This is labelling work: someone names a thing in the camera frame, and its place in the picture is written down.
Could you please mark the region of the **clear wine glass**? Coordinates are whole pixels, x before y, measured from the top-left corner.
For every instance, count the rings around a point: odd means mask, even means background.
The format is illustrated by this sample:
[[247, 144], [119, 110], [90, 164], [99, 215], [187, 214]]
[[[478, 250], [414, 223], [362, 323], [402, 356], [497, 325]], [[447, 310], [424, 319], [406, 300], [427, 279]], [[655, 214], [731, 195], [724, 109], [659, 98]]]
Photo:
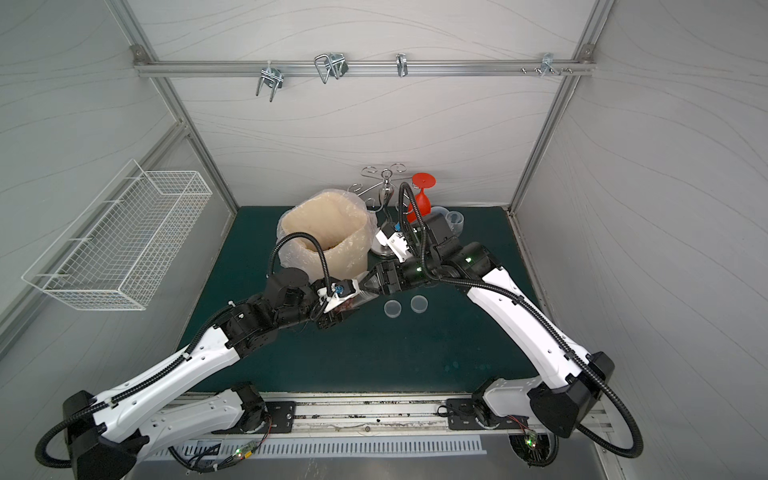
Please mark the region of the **clear wine glass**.
[[449, 211], [445, 218], [453, 234], [460, 236], [464, 229], [464, 215], [459, 211]]

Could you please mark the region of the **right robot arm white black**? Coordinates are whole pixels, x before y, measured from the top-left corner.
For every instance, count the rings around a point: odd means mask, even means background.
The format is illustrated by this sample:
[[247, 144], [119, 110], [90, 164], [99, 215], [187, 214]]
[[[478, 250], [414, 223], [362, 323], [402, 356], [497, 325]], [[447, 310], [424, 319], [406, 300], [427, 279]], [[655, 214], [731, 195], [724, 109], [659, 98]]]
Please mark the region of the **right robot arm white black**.
[[[591, 353], [565, 335], [519, 289], [511, 274], [481, 243], [462, 244], [441, 215], [421, 214], [409, 183], [398, 189], [396, 223], [377, 233], [394, 258], [376, 264], [359, 281], [368, 295], [389, 296], [427, 285], [449, 285], [489, 315], [524, 352], [537, 371], [528, 384], [490, 381], [475, 402], [481, 425], [489, 414], [508, 416], [509, 401], [528, 398], [533, 415], [552, 434], [567, 438], [579, 431], [605, 450], [637, 458], [644, 449], [637, 421], [608, 381], [615, 369], [603, 352]], [[628, 427], [631, 445], [610, 443], [583, 425], [601, 398], [609, 400]]]

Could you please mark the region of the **aluminium top rail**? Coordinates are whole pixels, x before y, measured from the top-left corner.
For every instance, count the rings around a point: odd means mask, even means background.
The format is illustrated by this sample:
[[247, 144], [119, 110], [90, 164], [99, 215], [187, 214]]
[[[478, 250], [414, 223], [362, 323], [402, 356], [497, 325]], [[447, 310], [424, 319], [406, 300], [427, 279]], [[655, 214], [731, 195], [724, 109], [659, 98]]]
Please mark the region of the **aluminium top rail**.
[[[541, 59], [533, 60], [415, 60], [407, 58], [406, 77], [498, 77], [534, 76], [523, 75], [521, 67], [535, 67]], [[348, 60], [347, 77], [392, 77], [396, 78], [396, 60]], [[227, 78], [252, 77], [260, 75], [262, 68], [270, 64], [279, 69], [286, 78], [317, 78], [314, 61], [158, 61], [137, 63], [134, 69], [138, 75], [147, 78]], [[592, 74], [597, 67], [594, 62], [573, 62], [555, 60], [559, 67], [573, 69], [570, 76]]]

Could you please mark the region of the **clear plastic jar lid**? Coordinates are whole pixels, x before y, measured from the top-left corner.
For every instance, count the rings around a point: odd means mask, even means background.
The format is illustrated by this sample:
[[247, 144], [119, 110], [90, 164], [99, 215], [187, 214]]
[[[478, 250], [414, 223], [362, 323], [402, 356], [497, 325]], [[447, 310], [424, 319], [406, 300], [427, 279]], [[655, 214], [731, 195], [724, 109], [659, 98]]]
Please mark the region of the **clear plastic jar lid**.
[[388, 300], [383, 311], [388, 318], [398, 318], [402, 313], [402, 305], [397, 300]]

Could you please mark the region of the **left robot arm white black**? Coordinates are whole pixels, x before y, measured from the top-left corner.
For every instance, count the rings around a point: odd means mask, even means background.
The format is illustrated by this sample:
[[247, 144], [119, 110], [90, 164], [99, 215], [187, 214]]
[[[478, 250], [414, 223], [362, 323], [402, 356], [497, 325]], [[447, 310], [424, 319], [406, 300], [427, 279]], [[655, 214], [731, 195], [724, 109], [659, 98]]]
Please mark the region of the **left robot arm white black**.
[[194, 404], [169, 404], [274, 342], [284, 329], [338, 320], [339, 308], [359, 295], [359, 284], [331, 276], [325, 258], [320, 264], [323, 275], [315, 281], [298, 268], [269, 273], [264, 292], [229, 303], [170, 357], [97, 395], [84, 390], [72, 395], [63, 404], [62, 420], [37, 442], [36, 461], [69, 469], [78, 479], [121, 479], [155, 451], [175, 450], [195, 435], [268, 428], [266, 403], [248, 382]]

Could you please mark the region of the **jar with flowers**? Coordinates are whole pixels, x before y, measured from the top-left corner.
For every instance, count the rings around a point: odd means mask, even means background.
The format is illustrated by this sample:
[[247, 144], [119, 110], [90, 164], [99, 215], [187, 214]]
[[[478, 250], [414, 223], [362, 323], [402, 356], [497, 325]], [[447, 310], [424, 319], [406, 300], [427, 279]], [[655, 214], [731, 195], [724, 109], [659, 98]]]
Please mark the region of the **jar with flowers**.
[[337, 307], [339, 311], [352, 311], [359, 309], [363, 305], [378, 297], [377, 293], [364, 290], [356, 280], [353, 281], [353, 285], [354, 295], [346, 298], [345, 301]]

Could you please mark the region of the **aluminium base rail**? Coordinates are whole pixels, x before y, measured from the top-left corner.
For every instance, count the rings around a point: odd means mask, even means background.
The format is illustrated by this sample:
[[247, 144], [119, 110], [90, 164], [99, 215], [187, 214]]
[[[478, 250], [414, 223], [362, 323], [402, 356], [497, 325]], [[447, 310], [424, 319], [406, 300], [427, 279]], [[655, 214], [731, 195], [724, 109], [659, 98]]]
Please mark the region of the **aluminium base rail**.
[[317, 393], [263, 392], [266, 401], [295, 404], [291, 434], [297, 437], [373, 437], [443, 435], [454, 418], [442, 417], [442, 405], [461, 393]]

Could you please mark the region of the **white vent strip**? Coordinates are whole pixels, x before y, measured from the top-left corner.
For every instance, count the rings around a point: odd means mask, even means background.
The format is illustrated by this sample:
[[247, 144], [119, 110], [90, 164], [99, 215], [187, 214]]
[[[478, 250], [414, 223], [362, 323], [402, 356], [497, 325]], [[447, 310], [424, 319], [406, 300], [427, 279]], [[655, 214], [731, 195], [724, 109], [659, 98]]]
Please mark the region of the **white vent strip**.
[[485, 455], [478, 435], [389, 437], [275, 437], [253, 459], [431, 458]]

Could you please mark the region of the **metal hook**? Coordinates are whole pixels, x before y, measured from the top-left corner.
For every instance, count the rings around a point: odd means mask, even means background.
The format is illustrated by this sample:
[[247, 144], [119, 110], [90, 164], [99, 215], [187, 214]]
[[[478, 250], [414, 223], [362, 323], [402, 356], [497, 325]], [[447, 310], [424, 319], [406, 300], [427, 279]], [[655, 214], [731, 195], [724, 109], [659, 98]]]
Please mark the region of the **metal hook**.
[[259, 96], [262, 92], [269, 92], [269, 102], [273, 102], [276, 93], [283, 87], [284, 76], [282, 72], [268, 64], [260, 71], [256, 87], [256, 96]]
[[408, 63], [406, 55], [404, 53], [398, 53], [395, 57], [395, 60], [398, 77], [406, 77], [408, 75]]
[[314, 66], [323, 84], [327, 84], [330, 78], [339, 80], [349, 70], [346, 57], [343, 53], [322, 53], [314, 58]]

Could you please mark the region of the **chrome glass holder stand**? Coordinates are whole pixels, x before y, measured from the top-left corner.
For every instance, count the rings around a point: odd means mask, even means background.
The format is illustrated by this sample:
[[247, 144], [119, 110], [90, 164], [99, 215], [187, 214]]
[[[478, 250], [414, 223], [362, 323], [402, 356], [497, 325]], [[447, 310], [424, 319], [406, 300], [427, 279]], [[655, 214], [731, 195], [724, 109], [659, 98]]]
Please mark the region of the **chrome glass holder stand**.
[[355, 183], [347, 191], [362, 199], [368, 211], [375, 216], [380, 213], [384, 215], [383, 221], [377, 220], [377, 226], [380, 226], [392, 220], [389, 203], [396, 193], [396, 187], [406, 180], [407, 173], [407, 167], [402, 163], [394, 163], [385, 168], [366, 166], [361, 169], [360, 175], [372, 181], [372, 184]]

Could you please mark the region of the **cream trash bin with bag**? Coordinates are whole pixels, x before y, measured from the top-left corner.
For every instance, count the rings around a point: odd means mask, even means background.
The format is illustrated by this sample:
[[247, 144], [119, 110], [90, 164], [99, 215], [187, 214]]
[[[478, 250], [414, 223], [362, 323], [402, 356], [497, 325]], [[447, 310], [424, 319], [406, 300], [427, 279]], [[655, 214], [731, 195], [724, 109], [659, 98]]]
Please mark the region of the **cream trash bin with bag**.
[[377, 231], [376, 216], [357, 195], [339, 189], [323, 190], [285, 212], [277, 238], [305, 232], [322, 249], [329, 274], [356, 278], [368, 270], [368, 254]]

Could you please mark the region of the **red plastic wine glass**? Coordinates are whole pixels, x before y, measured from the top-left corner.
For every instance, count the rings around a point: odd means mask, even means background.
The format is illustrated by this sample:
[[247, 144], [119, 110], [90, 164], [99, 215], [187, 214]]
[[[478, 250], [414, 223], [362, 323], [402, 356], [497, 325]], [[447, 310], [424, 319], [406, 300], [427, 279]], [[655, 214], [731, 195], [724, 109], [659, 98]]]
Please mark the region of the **red plastic wine glass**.
[[415, 204], [423, 217], [429, 215], [432, 211], [431, 201], [426, 191], [433, 188], [436, 183], [435, 177], [425, 172], [416, 173], [411, 178], [411, 185], [418, 190], [415, 194]]

